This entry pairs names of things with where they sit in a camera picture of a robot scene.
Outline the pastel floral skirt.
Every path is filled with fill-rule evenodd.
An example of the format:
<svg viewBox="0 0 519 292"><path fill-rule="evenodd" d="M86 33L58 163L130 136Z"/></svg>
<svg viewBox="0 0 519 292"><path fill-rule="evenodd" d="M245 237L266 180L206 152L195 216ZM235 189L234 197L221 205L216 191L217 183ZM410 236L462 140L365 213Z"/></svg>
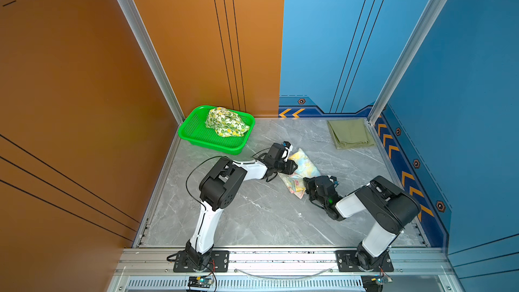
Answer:
<svg viewBox="0 0 519 292"><path fill-rule="evenodd" d="M302 149L289 156L289 160L296 163L297 170L292 175L279 176L289 192L302 199L305 194L304 178L319 177L321 173Z"/></svg>

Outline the lemon print skirt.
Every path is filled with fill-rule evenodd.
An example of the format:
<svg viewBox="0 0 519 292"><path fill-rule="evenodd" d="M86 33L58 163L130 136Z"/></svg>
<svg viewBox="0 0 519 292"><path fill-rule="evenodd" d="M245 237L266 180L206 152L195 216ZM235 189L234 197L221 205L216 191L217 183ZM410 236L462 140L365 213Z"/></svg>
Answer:
<svg viewBox="0 0 519 292"><path fill-rule="evenodd" d="M221 107L213 108L208 112L205 126L224 138L243 137L250 130L250 126L236 112Z"/></svg>

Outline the olive green skirt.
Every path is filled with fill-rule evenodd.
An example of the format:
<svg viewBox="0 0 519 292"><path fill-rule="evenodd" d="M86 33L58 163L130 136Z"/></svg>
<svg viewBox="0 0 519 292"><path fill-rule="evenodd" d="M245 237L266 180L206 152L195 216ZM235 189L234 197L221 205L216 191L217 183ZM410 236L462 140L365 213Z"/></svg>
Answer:
<svg viewBox="0 0 519 292"><path fill-rule="evenodd" d="M328 129L338 150L371 147L375 145L363 119L329 120Z"/></svg>

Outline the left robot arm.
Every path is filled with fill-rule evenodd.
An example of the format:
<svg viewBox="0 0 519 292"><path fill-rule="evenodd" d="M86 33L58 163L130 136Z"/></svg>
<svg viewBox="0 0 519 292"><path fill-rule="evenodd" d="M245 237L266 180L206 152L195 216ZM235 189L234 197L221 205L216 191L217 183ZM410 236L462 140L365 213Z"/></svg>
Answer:
<svg viewBox="0 0 519 292"><path fill-rule="evenodd" d="M293 174L298 165L289 155L288 141L273 143L268 151L250 161L239 162L221 156L199 184L201 211L197 226L185 247L185 255L196 270L209 268L214 236L223 209L237 196L245 181L273 180L279 173Z"/></svg>

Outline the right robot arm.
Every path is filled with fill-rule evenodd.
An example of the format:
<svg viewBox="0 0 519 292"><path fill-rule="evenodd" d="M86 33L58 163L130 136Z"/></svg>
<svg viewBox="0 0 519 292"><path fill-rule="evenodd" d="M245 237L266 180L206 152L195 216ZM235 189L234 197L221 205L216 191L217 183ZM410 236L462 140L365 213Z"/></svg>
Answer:
<svg viewBox="0 0 519 292"><path fill-rule="evenodd" d="M341 272L393 271L389 247L420 213L420 204L409 193L382 176L345 197L337 193L337 179L332 176L304 178L304 185L310 202L333 220L343 221L363 211L374 219L355 251L336 253Z"/></svg>

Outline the green plastic basket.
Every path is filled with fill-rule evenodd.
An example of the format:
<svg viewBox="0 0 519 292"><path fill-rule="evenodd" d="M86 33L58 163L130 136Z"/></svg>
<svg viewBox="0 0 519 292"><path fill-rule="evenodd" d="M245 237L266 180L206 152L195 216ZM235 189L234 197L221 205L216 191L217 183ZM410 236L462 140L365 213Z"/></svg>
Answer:
<svg viewBox="0 0 519 292"><path fill-rule="evenodd" d="M245 112L230 110L236 112L250 126L250 130L243 137L219 137L214 130L205 126L208 112L213 108L217 107L202 105L194 109L178 130L179 137L200 147L231 155L240 154L255 126L255 118Z"/></svg>

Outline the right circuit board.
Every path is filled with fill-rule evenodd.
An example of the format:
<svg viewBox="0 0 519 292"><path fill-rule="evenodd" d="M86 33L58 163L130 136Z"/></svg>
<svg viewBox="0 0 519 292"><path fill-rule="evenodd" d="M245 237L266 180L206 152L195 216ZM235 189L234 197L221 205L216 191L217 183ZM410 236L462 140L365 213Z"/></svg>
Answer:
<svg viewBox="0 0 519 292"><path fill-rule="evenodd" d="M384 286L393 282L388 276L362 276L361 279L365 292L383 292Z"/></svg>

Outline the circuit board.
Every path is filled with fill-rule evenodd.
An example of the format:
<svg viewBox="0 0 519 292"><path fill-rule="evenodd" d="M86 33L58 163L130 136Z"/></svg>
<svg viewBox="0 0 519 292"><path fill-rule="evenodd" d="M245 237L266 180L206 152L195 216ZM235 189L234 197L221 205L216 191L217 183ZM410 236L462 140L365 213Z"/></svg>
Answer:
<svg viewBox="0 0 519 292"><path fill-rule="evenodd" d="M187 281L188 291L214 291L216 288L216 281L208 276L189 277Z"/></svg>
<svg viewBox="0 0 519 292"><path fill-rule="evenodd" d="M388 276L362 276L361 279L365 292L383 292L384 286L393 282Z"/></svg>

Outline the left circuit board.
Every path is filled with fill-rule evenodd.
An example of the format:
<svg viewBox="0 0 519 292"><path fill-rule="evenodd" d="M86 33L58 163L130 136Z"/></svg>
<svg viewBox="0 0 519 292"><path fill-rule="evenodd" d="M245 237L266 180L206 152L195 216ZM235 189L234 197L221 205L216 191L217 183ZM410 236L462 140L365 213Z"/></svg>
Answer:
<svg viewBox="0 0 519 292"><path fill-rule="evenodd" d="M216 288L216 281L208 276L189 277L187 281L188 291L214 291Z"/></svg>

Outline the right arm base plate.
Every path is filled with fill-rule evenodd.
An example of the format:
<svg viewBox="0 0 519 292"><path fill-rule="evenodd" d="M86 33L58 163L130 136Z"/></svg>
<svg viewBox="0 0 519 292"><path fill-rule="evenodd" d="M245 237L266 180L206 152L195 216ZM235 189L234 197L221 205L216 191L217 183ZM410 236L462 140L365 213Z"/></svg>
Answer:
<svg viewBox="0 0 519 292"><path fill-rule="evenodd" d="M335 256L337 266L341 273L392 273L394 271L389 250L384 251L376 258L371 256L367 251L354 250L338 250L335 252Z"/></svg>

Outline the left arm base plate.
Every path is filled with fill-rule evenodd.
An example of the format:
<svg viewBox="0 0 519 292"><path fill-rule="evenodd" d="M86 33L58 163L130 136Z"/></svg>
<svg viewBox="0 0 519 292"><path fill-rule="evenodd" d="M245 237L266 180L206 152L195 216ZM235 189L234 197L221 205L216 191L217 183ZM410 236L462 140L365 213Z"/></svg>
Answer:
<svg viewBox="0 0 519 292"><path fill-rule="evenodd" d="M212 250L205 254L180 251L174 261L175 273L226 273L229 265L229 251Z"/></svg>

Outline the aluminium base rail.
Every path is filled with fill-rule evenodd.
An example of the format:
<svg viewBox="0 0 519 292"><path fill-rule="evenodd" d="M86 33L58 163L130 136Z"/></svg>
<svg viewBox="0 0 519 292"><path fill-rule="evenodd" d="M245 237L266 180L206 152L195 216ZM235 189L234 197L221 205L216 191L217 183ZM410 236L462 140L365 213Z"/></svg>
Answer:
<svg viewBox="0 0 519 292"><path fill-rule="evenodd" d="M221 247L229 251L226 273L175 273L178 248L124 250L108 291L188 291L189 277L208 276L214 291L365 291L362 276L388 276L383 291L463 291L438 248L392 247L392 273L341 273L335 252L346 247Z"/></svg>

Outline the aluminium corner post left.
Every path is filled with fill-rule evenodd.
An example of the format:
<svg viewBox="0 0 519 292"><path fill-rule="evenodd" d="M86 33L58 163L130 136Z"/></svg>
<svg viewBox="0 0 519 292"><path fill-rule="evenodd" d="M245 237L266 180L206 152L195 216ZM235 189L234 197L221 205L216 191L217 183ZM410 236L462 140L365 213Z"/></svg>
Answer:
<svg viewBox="0 0 519 292"><path fill-rule="evenodd" d="M139 13L135 0L117 0L117 2L129 27L131 28L142 54L148 63L148 66L155 77L170 111L172 112L177 124L181 125L185 121L184 114L151 37L146 29L145 23Z"/></svg>

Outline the aluminium corner post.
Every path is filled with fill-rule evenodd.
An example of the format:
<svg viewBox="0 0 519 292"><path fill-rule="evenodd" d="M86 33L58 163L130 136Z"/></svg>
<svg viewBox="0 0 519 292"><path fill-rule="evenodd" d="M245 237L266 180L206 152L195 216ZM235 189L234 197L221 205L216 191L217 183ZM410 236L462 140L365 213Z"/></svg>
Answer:
<svg viewBox="0 0 519 292"><path fill-rule="evenodd" d="M391 96L397 89L397 86L404 77L406 70L426 39L432 26L435 24L435 21L439 17L447 1L448 0L428 0L412 31L412 34L410 35L367 117L369 125L373 126L378 117L381 116L384 107L388 104Z"/></svg>
<svg viewBox="0 0 519 292"><path fill-rule="evenodd" d="M142 54L148 63L148 66L155 77L170 111L172 112L177 124L181 125L185 121L184 114L151 37L146 29L145 23L139 13L135 0L117 0L117 2L129 27L131 28Z"/></svg>

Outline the aluminium corner post right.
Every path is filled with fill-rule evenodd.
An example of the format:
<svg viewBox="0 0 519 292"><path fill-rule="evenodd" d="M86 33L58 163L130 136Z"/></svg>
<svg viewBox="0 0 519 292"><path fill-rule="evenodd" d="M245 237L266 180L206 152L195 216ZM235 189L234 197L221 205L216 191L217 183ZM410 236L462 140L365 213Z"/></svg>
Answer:
<svg viewBox="0 0 519 292"><path fill-rule="evenodd" d="M397 86L404 77L406 70L426 39L432 26L435 24L435 21L439 17L447 1L448 0L428 0L412 31L412 34L410 35L367 117L369 125L373 126L378 117L381 116L384 107L388 104L391 96L397 89Z"/></svg>

